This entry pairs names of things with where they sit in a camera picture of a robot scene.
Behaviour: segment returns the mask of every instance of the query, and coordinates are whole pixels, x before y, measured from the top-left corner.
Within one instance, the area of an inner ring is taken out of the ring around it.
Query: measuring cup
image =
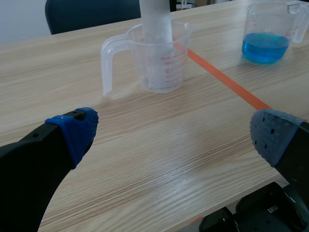
[[[260,2],[248,7],[242,53],[257,63],[280,60],[290,41],[302,42],[309,9],[300,2]]]
[[[181,86],[185,72],[188,42],[192,26],[172,22],[170,43],[145,43],[142,24],[124,35],[109,38],[101,50],[103,93],[112,90],[112,58],[121,51],[131,50],[140,75],[141,85],[155,93],[171,92]]]

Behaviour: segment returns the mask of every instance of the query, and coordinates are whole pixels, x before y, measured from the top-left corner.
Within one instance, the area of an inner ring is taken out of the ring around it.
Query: gray rubber fingertip
[[[305,120],[285,112],[263,109],[254,113],[250,134],[257,152],[274,167]]]

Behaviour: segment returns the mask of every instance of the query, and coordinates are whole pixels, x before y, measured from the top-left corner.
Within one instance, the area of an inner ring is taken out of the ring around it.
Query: blue rubber fingertip
[[[86,111],[86,117],[77,120],[71,116],[57,115],[45,121],[61,128],[72,159],[72,169],[75,169],[83,159],[88,145],[96,136],[98,126],[98,113],[94,109],[85,107],[76,110]]]

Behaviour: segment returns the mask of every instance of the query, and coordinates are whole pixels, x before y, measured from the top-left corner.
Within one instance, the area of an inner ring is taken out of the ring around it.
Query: measuring cup with blue liquid
[[[309,6],[298,1],[260,2],[248,6],[242,53],[256,63],[280,60],[290,42],[302,42],[309,25]]]

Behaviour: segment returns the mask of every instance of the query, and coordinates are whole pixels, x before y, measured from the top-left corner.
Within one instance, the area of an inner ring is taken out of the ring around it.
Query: white wall
[[[45,3],[46,0],[0,0],[0,44],[49,35]]]

